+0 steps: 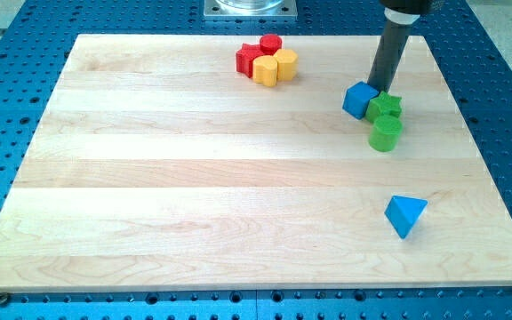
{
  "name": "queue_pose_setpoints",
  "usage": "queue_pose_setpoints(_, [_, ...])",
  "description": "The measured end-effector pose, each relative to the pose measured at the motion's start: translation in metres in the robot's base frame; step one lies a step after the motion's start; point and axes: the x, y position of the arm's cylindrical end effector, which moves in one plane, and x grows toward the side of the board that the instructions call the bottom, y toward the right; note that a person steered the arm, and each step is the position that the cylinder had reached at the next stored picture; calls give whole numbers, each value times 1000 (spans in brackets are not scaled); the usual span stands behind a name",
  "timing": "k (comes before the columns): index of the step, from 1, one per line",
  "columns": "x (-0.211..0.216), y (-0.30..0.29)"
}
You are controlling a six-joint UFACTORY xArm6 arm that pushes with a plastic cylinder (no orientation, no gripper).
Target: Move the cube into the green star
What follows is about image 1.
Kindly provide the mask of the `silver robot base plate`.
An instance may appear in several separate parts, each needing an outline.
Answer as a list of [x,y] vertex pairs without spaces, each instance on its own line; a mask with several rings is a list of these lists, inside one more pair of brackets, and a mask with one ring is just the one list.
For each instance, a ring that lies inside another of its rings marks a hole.
[[298,10],[295,0],[204,0],[203,14],[208,20],[295,19]]

